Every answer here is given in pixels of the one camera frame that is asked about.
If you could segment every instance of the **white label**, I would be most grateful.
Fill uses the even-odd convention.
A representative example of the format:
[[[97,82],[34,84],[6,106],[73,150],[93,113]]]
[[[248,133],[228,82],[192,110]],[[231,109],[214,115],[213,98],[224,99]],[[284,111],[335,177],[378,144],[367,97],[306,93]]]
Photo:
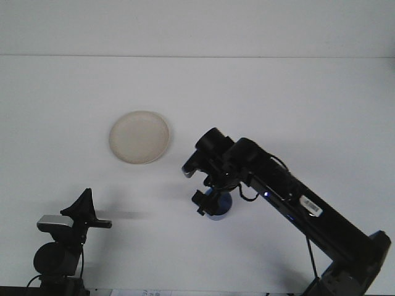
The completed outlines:
[[[172,291],[159,290],[113,290],[110,296],[171,296]]]
[[[322,214],[323,210],[318,205],[309,200],[306,196],[302,195],[299,201],[301,205],[314,216],[319,217]]]

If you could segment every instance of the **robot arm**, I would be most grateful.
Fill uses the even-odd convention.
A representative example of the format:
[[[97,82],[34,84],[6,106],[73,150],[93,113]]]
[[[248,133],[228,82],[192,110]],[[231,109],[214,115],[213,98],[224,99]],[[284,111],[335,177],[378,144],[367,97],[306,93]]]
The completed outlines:
[[[197,191],[192,198],[200,214],[215,215],[220,196],[243,182],[333,260],[303,295],[361,296],[380,271],[391,244],[389,237],[383,231],[366,236],[253,141],[233,142],[217,128],[211,129],[183,166],[187,178],[196,170],[207,173],[204,185],[212,189],[209,195]]]
[[[61,216],[44,215],[37,222],[37,228],[50,233],[54,239],[54,242],[43,245],[33,260],[35,269],[41,274],[41,286],[59,286],[60,279],[63,281],[75,274],[90,227],[112,226],[111,221],[96,218],[90,188],[85,189],[81,196],[71,206],[61,210],[60,214]]]

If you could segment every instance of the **plate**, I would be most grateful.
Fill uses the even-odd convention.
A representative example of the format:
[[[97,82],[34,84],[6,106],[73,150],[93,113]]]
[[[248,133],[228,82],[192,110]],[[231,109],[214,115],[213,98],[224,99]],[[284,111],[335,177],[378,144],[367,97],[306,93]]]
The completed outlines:
[[[119,118],[109,136],[111,151],[128,163],[153,162],[166,151],[169,140],[169,128],[163,117],[143,110]]]

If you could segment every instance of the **barcode label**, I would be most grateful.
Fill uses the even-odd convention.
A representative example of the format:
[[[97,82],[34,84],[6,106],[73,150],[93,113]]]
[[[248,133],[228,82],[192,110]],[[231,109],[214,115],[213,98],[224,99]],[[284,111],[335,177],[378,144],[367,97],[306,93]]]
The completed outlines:
[[[302,195],[299,201],[301,205],[314,216],[318,217],[322,214],[323,210],[318,205],[309,200],[306,196]]]

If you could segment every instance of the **paper plate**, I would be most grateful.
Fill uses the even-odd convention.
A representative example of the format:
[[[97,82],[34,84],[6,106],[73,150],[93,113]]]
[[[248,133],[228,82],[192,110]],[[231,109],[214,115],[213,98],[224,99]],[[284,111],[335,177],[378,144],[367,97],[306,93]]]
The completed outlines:
[[[119,118],[109,142],[115,156],[124,162],[149,163],[166,151],[169,139],[169,128],[158,113],[134,111]]]

